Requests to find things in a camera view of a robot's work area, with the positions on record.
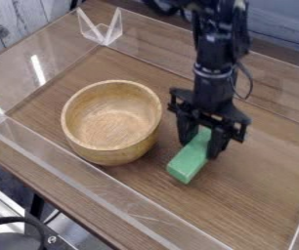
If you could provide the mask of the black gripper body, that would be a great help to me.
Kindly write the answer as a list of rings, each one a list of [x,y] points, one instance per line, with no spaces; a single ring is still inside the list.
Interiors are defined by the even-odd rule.
[[[234,66],[221,72],[203,71],[194,67],[194,87],[169,89],[170,101],[167,110],[189,113],[201,126],[211,130],[215,126],[230,126],[233,138],[238,143],[245,141],[250,117],[234,106],[235,81],[238,70]]]

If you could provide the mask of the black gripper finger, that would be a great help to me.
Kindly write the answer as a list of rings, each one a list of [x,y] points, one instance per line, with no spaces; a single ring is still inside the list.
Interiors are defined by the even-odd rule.
[[[183,146],[198,134],[199,125],[195,118],[183,111],[178,111],[175,117],[178,141]]]
[[[207,157],[215,159],[218,154],[226,149],[233,138],[233,129],[230,126],[215,126],[210,130]]]

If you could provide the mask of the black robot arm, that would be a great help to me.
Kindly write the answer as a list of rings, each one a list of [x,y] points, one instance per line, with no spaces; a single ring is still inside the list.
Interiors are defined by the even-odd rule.
[[[249,54],[247,0],[142,0],[161,16],[191,13],[194,87],[170,88],[167,109],[177,117],[181,144],[210,131],[207,157],[217,158],[231,140],[245,140],[250,117],[234,106],[237,76],[247,72],[241,59]]]

